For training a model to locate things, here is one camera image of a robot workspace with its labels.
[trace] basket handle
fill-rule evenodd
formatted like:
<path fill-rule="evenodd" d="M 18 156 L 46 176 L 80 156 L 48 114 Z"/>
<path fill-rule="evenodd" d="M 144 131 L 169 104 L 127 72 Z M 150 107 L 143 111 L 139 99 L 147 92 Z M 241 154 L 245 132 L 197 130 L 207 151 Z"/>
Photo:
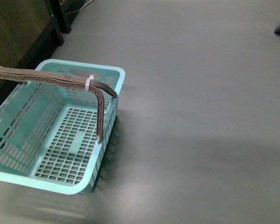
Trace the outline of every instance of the basket handle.
<path fill-rule="evenodd" d="M 86 78 L 67 76 L 59 73 L 48 71 L 37 71 L 28 69 L 12 69 L 0 67 L 0 79 L 12 80 L 17 82 L 36 81 L 40 83 L 56 84 L 64 88 L 77 90 L 85 90 L 86 81 L 89 82 L 89 91 L 92 91 L 98 99 L 98 120 L 97 120 L 97 136 L 99 142 L 103 140 L 104 126 L 104 109 L 105 99 L 102 90 L 106 91 L 113 97 L 117 97 L 117 93 L 108 85 Z"/>

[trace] basket grid bottom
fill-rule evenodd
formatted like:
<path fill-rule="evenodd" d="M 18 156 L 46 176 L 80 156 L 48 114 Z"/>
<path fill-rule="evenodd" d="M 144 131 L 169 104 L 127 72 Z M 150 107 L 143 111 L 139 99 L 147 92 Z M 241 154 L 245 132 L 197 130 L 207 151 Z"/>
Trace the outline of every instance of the basket grid bottom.
<path fill-rule="evenodd" d="M 60 182 L 66 185 L 78 184 L 85 173 L 94 148 L 97 113 L 76 107 L 67 107 L 56 121 L 46 151 L 40 159 L 34 178 Z"/>

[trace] gray floor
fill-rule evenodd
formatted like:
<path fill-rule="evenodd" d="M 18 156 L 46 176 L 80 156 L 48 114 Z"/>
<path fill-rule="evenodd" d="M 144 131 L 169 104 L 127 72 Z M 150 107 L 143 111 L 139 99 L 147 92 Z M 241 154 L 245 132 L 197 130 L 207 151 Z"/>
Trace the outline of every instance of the gray floor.
<path fill-rule="evenodd" d="M 53 58 L 126 71 L 94 193 L 0 182 L 0 224 L 280 224 L 280 0 L 95 0 Z"/>

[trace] cable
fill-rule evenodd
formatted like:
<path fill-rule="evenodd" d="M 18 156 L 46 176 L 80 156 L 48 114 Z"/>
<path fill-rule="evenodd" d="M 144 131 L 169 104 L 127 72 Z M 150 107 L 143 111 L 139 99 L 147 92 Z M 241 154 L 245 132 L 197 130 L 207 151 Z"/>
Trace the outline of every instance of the cable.
<path fill-rule="evenodd" d="M 86 6 L 88 6 L 90 3 L 92 3 L 94 0 L 89 0 L 88 2 L 86 2 L 86 3 L 84 3 L 84 5 L 80 8 L 80 9 L 78 9 L 78 10 L 76 10 L 76 11 L 73 11 L 73 12 L 70 12 L 70 13 L 67 13 L 67 15 L 69 15 L 69 14 L 72 14 L 72 13 L 77 13 L 77 12 L 79 12 L 79 11 L 81 11 L 82 9 L 84 9 Z"/>

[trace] shopping basket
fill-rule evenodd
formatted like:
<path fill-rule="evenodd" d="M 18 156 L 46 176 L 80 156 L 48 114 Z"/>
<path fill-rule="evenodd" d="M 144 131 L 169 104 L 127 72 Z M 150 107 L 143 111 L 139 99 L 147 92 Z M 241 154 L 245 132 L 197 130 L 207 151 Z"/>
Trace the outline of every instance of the shopping basket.
<path fill-rule="evenodd" d="M 124 78 L 121 68 L 55 59 L 0 67 L 0 79 L 22 82 L 0 106 L 0 181 L 91 192 Z"/>

